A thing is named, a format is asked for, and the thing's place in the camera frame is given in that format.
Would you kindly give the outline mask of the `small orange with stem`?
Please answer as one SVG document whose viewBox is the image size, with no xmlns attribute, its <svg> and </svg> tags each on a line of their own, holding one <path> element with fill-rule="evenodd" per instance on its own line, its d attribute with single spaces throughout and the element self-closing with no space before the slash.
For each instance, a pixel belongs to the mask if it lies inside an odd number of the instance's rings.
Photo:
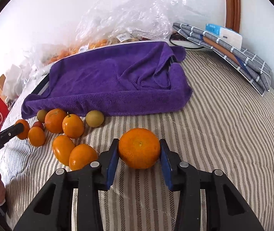
<svg viewBox="0 0 274 231">
<path fill-rule="evenodd" d="M 68 114 L 62 121 L 62 129 L 66 136 L 78 139 L 84 133 L 82 119 L 76 114 Z"/>
</svg>

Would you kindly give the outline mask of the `large orange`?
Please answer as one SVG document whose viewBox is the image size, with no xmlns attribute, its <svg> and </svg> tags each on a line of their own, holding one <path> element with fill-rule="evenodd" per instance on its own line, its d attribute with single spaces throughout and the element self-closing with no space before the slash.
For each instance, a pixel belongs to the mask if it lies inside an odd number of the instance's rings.
<svg viewBox="0 0 274 231">
<path fill-rule="evenodd" d="M 130 168 L 148 169 L 160 157 L 160 141 L 150 130 L 134 128 L 121 136 L 118 152 Z"/>
</svg>

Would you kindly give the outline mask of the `leftmost orange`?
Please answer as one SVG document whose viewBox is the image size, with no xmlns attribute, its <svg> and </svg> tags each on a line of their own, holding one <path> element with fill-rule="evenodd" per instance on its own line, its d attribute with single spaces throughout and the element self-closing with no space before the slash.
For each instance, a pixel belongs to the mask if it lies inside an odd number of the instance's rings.
<svg viewBox="0 0 274 231">
<path fill-rule="evenodd" d="M 23 131 L 17 135 L 17 137 L 20 139 L 20 140 L 25 140 L 28 138 L 28 132 L 30 130 L 30 126 L 29 126 L 29 123 L 25 120 L 25 119 L 19 119 L 16 121 L 16 124 L 23 124 L 24 126 L 24 129 Z"/>
</svg>

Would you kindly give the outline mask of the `small orange front left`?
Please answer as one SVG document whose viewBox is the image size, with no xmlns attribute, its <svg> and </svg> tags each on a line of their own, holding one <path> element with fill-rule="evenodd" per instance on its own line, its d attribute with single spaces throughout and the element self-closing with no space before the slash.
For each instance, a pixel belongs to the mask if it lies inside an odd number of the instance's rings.
<svg viewBox="0 0 274 231">
<path fill-rule="evenodd" d="M 45 132 L 40 127 L 32 127 L 28 132 L 28 140 L 34 147 L 40 147 L 45 143 Z"/>
</svg>

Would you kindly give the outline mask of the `small red fruit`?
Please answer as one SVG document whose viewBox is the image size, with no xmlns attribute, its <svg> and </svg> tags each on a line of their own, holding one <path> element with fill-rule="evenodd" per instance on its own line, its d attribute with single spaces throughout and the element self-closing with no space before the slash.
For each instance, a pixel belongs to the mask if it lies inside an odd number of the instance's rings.
<svg viewBox="0 0 274 231">
<path fill-rule="evenodd" d="M 42 130 L 44 130 L 44 125 L 43 123 L 41 123 L 40 121 L 36 121 L 32 127 L 39 127 L 41 128 Z"/>
</svg>

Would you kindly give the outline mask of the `small greenish fruit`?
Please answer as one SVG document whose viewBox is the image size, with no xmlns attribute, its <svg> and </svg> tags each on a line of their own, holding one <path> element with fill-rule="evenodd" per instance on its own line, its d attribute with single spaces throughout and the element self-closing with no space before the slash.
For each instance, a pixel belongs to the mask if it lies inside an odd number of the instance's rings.
<svg viewBox="0 0 274 231">
<path fill-rule="evenodd" d="M 36 115 L 38 121 L 40 121 L 41 123 L 44 123 L 45 122 L 45 117 L 46 117 L 47 113 L 48 112 L 46 110 L 39 110 L 37 112 L 37 115 Z"/>
</svg>

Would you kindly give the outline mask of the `medium orange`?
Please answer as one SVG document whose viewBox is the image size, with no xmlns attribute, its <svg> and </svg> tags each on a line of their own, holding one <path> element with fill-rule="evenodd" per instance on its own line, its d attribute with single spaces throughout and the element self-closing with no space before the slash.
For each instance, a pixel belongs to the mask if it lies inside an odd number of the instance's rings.
<svg viewBox="0 0 274 231">
<path fill-rule="evenodd" d="M 53 134 L 63 133 L 62 122 L 67 113 L 62 109 L 50 110 L 45 116 L 45 127 Z"/>
</svg>

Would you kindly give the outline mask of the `oblong orange fruit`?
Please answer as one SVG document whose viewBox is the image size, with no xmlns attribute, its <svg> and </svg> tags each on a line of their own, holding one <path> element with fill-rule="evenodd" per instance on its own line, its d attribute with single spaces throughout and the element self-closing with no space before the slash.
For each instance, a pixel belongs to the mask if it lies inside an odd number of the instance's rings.
<svg viewBox="0 0 274 231">
<path fill-rule="evenodd" d="M 53 153 L 57 160 L 65 166 L 69 165 L 69 157 L 74 148 L 74 142 L 66 135 L 60 135 L 53 140 Z"/>
<path fill-rule="evenodd" d="M 69 167 L 72 171 L 76 171 L 97 159 L 98 154 L 94 148 L 87 144 L 80 144 L 70 153 Z"/>
</svg>

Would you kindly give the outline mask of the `white plastic bag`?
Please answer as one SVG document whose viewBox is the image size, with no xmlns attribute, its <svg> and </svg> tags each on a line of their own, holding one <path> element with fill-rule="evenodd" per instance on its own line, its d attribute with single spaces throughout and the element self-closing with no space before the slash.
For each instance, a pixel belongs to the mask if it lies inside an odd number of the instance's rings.
<svg viewBox="0 0 274 231">
<path fill-rule="evenodd" d="M 17 99 L 24 88 L 25 81 L 25 67 L 12 65 L 5 74 L 5 81 L 2 89 L 2 95 L 14 100 Z"/>
</svg>

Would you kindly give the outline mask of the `oblong orange fruit right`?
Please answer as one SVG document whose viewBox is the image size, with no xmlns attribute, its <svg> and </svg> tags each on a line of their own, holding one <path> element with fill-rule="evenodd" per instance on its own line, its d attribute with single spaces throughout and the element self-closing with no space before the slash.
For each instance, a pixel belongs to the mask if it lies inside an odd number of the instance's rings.
<svg viewBox="0 0 274 231">
<path fill-rule="evenodd" d="M 76 171 L 97 159 L 98 154 L 94 148 L 87 144 L 80 144 L 70 153 L 69 167 L 72 171 Z"/>
</svg>

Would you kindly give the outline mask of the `green-yellow round fruit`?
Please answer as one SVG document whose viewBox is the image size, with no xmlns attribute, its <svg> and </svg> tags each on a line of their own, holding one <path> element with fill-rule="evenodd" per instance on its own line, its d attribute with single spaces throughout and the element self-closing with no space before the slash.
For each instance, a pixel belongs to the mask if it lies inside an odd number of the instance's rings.
<svg viewBox="0 0 274 231">
<path fill-rule="evenodd" d="M 100 112 L 98 110 L 92 110 L 86 114 L 85 119 L 86 119 L 86 123 L 90 127 L 96 128 L 103 124 L 105 117 L 102 112 Z"/>
</svg>

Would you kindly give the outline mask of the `striped quilt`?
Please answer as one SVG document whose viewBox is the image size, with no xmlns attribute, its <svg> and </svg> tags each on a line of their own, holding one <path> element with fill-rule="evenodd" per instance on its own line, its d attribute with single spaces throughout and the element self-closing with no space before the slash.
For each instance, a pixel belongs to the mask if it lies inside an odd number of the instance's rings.
<svg viewBox="0 0 274 231">
<path fill-rule="evenodd" d="M 167 141 L 183 161 L 222 170 L 265 230 L 274 230 L 274 90 L 263 95 L 213 52 L 186 51 L 181 62 L 193 90 L 177 112 L 107 117 L 74 140 L 97 153 L 133 128 Z M 119 161 L 113 185 L 99 194 L 104 230 L 173 230 L 179 193 L 168 190 L 161 167 L 135 170 Z"/>
</svg>

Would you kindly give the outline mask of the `purple towel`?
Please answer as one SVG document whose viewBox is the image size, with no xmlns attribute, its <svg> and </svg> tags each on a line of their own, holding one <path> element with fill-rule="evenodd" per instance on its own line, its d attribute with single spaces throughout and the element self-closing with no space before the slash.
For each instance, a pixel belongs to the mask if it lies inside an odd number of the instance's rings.
<svg viewBox="0 0 274 231">
<path fill-rule="evenodd" d="M 67 57 L 52 65 L 43 93 L 25 98 L 22 117 L 56 108 L 80 116 L 91 110 L 106 116 L 178 111 L 192 96 L 181 66 L 185 56 L 182 47 L 145 41 Z"/>
</svg>

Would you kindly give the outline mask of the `folded grey checked cloth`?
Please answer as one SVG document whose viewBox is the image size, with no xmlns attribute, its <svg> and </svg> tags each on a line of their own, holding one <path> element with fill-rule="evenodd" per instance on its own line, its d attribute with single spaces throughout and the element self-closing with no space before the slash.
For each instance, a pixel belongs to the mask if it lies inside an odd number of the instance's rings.
<svg viewBox="0 0 274 231">
<path fill-rule="evenodd" d="M 172 27 L 186 40 L 211 49 L 228 62 L 259 94 L 263 95 L 270 90 L 272 70 L 257 54 L 248 49 L 237 48 L 223 37 L 188 24 L 173 23 Z"/>
</svg>

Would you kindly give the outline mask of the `blue white tissue box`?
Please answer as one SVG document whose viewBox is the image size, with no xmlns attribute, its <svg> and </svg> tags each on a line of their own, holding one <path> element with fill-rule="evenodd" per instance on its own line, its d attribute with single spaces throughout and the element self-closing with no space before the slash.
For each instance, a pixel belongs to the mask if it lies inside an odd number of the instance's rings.
<svg viewBox="0 0 274 231">
<path fill-rule="evenodd" d="M 241 50 L 242 35 L 240 35 L 236 31 L 212 23 L 207 23 L 205 25 L 205 30 L 218 36 L 238 50 Z"/>
</svg>

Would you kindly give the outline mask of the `clear plastic fruit bags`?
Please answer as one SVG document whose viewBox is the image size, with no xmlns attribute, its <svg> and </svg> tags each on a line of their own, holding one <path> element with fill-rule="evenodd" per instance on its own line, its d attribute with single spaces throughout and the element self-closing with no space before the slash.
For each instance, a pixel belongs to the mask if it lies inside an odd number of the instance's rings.
<svg viewBox="0 0 274 231">
<path fill-rule="evenodd" d="M 65 57 L 124 42 L 125 34 L 132 41 L 166 40 L 173 23 L 196 16 L 188 0 L 127 0 L 110 9 L 106 4 L 107 0 L 99 0 L 91 7 L 65 44 L 38 45 L 28 59 L 29 78 L 48 74 L 51 66 Z"/>
</svg>

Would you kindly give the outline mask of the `brown wooden door frame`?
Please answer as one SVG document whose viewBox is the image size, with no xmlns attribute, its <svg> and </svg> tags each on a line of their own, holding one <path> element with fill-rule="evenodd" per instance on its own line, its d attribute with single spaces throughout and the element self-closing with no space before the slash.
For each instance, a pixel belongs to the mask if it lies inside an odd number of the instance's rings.
<svg viewBox="0 0 274 231">
<path fill-rule="evenodd" d="M 241 23 L 241 0 L 226 0 L 225 27 L 239 33 Z"/>
</svg>

